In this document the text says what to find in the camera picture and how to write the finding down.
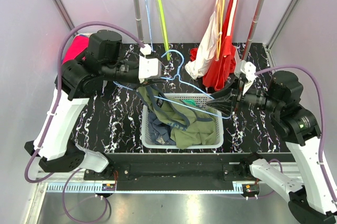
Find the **olive green tank top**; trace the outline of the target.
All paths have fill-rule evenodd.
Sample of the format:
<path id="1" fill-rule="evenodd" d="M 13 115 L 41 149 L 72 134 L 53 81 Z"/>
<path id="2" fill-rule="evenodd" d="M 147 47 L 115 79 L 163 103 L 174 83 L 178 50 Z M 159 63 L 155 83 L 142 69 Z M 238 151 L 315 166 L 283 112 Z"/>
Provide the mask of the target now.
<path id="1" fill-rule="evenodd" d="M 213 145 L 216 141 L 215 122 L 217 117 L 212 108 L 185 104 L 182 100 L 167 98 L 158 88 L 138 88 L 137 94 L 149 112 L 171 127 L 171 139 L 179 149 L 193 145 Z"/>

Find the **navy blue tank top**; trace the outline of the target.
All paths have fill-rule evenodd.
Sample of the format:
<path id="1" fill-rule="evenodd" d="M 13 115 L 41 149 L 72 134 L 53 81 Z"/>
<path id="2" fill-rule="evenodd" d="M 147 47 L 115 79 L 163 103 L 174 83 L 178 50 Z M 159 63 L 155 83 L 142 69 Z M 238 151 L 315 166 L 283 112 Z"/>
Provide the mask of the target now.
<path id="1" fill-rule="evenodd" d="M 169 125 L 161 122 L 153 112 L 148 113 L 147 120 L 152 143 L 155 145 L 176 145 L 176 142 L 171 139 L 171 127 Z"/>

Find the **light blue wire hanger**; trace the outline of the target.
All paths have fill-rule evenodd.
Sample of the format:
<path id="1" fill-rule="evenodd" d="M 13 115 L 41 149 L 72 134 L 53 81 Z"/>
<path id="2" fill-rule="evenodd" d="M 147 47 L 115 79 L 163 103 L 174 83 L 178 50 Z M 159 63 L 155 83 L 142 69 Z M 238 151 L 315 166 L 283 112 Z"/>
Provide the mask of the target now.
<path id="1" fill-rule="evenodd" d="M 146 9 L 146 15 L 147 15 L 150 46 L 151 46 L 152 51 L 154 51 L 153 50 L 152 30 L 151 30 L 150 0 L 144 0 L 144 1 L 145 1 L 145 9 Z"/>

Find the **lime green hanger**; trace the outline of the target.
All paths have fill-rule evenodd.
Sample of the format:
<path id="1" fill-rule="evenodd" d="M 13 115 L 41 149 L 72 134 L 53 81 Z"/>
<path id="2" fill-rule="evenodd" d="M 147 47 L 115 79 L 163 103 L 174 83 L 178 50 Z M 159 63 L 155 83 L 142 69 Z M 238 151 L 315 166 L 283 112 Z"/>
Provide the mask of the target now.
<path id="1" fill-rule="evenodd" d="M 162 0 L 156 0 L 157 7 L 158 7 L 158 16 L 160 20 L 160 26 L 162 31 L 162 37 L 163 37 L 163 43 L 164 48 L 166 51 L 170 49 L 169 42 L 168 42 L 168 35 L 167 35 L 167 28 L 166 28 L 166 22 L 165 22 L 165 15 L 164 15 L 164 8 Z"/>

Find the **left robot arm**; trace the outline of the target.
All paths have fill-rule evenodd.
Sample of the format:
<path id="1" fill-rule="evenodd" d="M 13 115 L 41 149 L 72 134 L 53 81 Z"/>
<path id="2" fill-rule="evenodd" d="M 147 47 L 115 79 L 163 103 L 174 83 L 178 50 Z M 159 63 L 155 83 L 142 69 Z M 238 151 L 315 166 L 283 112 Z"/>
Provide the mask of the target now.
<path id="1" fill-rule="evenodd" d="M 76 169 L 94 171 L 101 179 L 110 179 L 114 167 L 101 152 L 84 148 L 70 140 L 78 116 L 103 82 L 149 84 L 160 76 L 160 62 L 149 56 L 152 48 L 138 41 L 141 55 L 131 62 L 120 56 L 122 36 L 112 30 L 99 30 L 90 36 L 74 38 L 58 66 L 51 107 L 43 128 L 34 141 L 25 144 L 32 158 L 49 175 Z"/>

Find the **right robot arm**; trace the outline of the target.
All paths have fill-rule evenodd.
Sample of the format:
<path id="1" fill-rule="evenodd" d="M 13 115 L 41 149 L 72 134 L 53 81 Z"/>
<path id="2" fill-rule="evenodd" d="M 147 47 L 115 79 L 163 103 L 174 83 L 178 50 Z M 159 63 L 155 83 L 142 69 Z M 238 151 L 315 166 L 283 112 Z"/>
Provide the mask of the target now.
<path id="1" fill-rule="evenodd" d="M 273 168 L 258 153 L 243 158 L 234 167 L 245 180 L 259 180 L 280 195 L 299 223 L 336 223 L 336 200 L 329 192 L 320 164 L 321 130 L 316 117 L 301 104 L 303 85 L 296 74 L 278 71 L 272 75 L 266 92 L 244 91 L 243 77 L 213 94 L 207 105 L 226 116 L 246 108 L 260 109 L 271 114 L 271 123 L 286 143 L 302 177 L 296 182 L 281 170 Z"/>

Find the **red tank top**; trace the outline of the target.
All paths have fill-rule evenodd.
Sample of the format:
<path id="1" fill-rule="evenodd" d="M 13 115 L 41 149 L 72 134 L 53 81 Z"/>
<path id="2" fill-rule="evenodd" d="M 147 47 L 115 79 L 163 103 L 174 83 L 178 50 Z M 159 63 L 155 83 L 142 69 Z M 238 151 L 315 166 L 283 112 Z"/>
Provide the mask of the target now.
<path id="1" fill-rule="evenodd" d="M 232 33 L 234 29 L 235 17 L 233 21 L 231 36 L 226 35 L 232 3 L 233 0 L 230 0 L 228 3 L 225 20 L 223 22 L 219 60 L 216 61 L 214 59 L 210 65 L 208 72 L 203 76 L 203 85 L 207 88 L 212 87 L 216 91 L 224 88 L 225 82 L 227 81 L 229 75 L 234 73 L 236 65 L 234 59 L 236 48 L 232 45 Z"/>

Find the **white tank top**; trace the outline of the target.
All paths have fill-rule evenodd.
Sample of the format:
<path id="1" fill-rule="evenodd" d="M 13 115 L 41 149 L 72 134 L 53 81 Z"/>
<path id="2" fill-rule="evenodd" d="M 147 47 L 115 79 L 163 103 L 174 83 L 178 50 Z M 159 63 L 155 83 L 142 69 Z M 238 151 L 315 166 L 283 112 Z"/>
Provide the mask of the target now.
<path id="1" fill-rule="evenodd" d="M 219 38 L 217 24 L 217 9 L 221 0 L 215 1 L 214 11 L 209 19 L 208 27 L 203 35 L 203 38 L 197 48 L 195 60 L 190 60 L 185 65 L 186 72 L 194 80 L 203 77 L 209 70 L 216 50 L 216 42 Z"/>

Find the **yellow plastic hanger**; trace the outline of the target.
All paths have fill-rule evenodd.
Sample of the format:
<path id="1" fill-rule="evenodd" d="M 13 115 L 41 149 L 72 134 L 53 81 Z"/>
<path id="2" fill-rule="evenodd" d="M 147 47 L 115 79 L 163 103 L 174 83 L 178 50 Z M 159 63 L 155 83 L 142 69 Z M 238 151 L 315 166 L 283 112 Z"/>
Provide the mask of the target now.
<path id="1" fill-rule="evenodd" d="M 222 27 L 223 27 L 223 15 L 224 15 L 225 0 L 216 0 L 215 2 L 215 20 L 216 20 L 216 53 L 215 60 L 218 61 L 220 57 L 221 41 L 222 41 Z"/>

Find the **white hanger under red top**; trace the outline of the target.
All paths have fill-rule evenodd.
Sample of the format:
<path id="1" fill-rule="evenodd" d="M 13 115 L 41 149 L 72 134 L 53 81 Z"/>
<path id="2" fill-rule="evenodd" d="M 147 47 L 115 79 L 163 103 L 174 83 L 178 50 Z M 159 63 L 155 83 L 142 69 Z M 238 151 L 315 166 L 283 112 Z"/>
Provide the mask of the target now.
<path id="1" fill-rule="evenodd" d="M 237 6 L 237 0 L 233 0 L 231 12 L 230 12 L 229 23 L 228 23 L 228 28 L 227 28 L 227 33 L 226 33 L 227 36 L 231 36 L 234 16 L 235 16 L 235 12 L 236 12 L 236 6 Z"/>

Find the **white plastic mesh basket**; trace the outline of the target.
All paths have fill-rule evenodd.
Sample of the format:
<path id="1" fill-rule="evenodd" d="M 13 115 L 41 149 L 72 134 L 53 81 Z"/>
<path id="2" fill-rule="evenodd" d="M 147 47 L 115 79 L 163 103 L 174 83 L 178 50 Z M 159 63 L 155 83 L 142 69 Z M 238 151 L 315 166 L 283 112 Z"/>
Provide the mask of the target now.
<path id="1" fill-rule="evenodd" d="M 179 100 L 185 99 L 193 99 L 199 107 L 205 107 L 206 102 L 210 100 L 204 94 L 200 93 L 166 93 L 165 96 L 167 98 L 175 98 Z M 150 138 L 150 131 L 148 128 L 148 112 L 149 109 L 146 105 L 143 105 L 142 110 L 142 122 L 141 122 L 141 135 L 140 139 L 144 147 L 149 149 L 178 149 L 176 145 L 157 145 L 151 141 Z M 188 147 L 187 149 L 214 149 L 219 148 L 223 144 L 223 121 L 222 116 L 219 111 L 216 112 L 217 119 L 215 122 L 215 129 L 216 129 L 216 141 L 213 145 L 193 145 Z"/>

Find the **folded clothes stack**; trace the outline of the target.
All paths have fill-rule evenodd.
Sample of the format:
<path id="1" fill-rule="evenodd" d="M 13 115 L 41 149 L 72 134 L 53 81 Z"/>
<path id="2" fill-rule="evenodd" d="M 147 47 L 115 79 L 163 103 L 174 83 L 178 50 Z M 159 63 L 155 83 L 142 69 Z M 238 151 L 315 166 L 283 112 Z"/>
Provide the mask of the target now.
<path id="1" fill-rule="evenodd" d="M 90 33 L 76 35 L 65 53 L 62 64 L 65 64 L 69 60 L 75 59 L 76 56 L 78 56 L 85 49 L 87 49 L 89 44 L 89 37 Z"/>

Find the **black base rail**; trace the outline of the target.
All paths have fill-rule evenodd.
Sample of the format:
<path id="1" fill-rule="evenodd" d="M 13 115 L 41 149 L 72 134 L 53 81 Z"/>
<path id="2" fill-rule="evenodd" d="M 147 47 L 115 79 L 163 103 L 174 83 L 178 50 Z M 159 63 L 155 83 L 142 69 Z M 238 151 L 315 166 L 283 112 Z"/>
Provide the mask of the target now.
<path id="1" fill-rule="evenodd" d="M 109 154 L 107 175 L 92 170 L 84 172 L 84 180 L 112 181 L 117 191 L 225 191 L 232 182 L 255 183 L 244 162 L 251 154 Z"/>

